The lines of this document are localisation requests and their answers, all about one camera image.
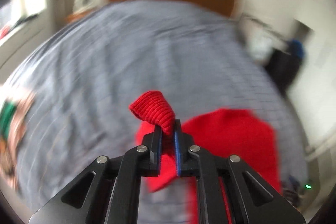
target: blue gripper pad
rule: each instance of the blue gripper pad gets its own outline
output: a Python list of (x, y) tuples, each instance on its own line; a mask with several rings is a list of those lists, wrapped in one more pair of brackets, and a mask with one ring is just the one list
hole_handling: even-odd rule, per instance
[(179, 139), (177, 137), (177, 132), (174, 133), (174, 144), (175, 144), (175, 158), (176, 158), (176, 171), (177, 175), (181, 175), (181, 153), (179, 146)]

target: red cloth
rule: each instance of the red cloth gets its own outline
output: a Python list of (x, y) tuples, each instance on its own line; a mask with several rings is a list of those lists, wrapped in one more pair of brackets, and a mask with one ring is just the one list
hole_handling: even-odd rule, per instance
[(4, 38), (8, 33), (11, 27), (9, 25), (4, 26), (2, 29), (0, 29), (0, 39)]
[[(164, 133), (161, 173), (157, 178), (146, 178), (150, 191), (164, 188), (177, 177), (173, 151), (173, 125), (175, 114), (159, 91), (149, 91), (130, 105), (133, 114), (145, 121), (136, 134), (136, 143), (141, 144), (145, 134), (159, 125)], [(182, 131), (193, 136), (197, 145), (213, 155), (228, 157), (237, 154), (280, 192), (277, 151), (273, 129), (249, 110), (218, 109), (192, 118), (182, 124)], [(192, 224), (198, 223), (196, 185), (190, 184)]]

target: green object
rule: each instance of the green object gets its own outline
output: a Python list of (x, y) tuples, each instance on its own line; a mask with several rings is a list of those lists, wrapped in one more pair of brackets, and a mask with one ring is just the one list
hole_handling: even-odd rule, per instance
[(0, 134), (5, 141), (7, 141), (8, 139), (9, 127), (11, 125), (15, 111), (16, 105), (11, 102), (5, 101), (0, 112)]

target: blue object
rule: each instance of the blue object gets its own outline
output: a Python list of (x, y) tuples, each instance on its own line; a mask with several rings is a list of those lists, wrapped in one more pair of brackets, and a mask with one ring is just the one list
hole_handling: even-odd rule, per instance
[(304, 58), (305, 50), (299, 40), (293, 39), (289, 44), (289, 49), (292, 54), (295, 54), (300, 59)]
[(175, 143), (175, 157), (176, 157), (176, 171), (177, 175), (181, 175), (181, 155), (180, 155), (180, 147), (179, 141), (177, 138), (177, 132), (174, 133), (174, 143)]

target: metal pin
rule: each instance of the metal pin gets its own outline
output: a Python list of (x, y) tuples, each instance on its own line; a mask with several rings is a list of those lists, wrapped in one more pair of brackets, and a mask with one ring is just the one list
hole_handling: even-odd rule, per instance
[(191, 152), (198, 152), (201, 148), (198, 145), (192, 145), (189, 149)]
[(230, 156), (230, 160), (231, 160), (232, 162), (239, 162), (239, 161), (240, 161), (240, 158), (239, 158), (239, 156), (237, 156), (237, 155), (231, 155), (231, 156)]
[(146, 151), (147, 151), (147, 146), (145, 146), (145, 145), (139, 145), (139, 146), (136, 148), (136, 150), (137, 150), (138, 152), (146, 152)]
[(107, 162), (107, 157), (105, 157), (105, 156), (99, 156), (97, 158), (97, 163), (99, 163), (99, 164), (104, 164), (106, 162)]

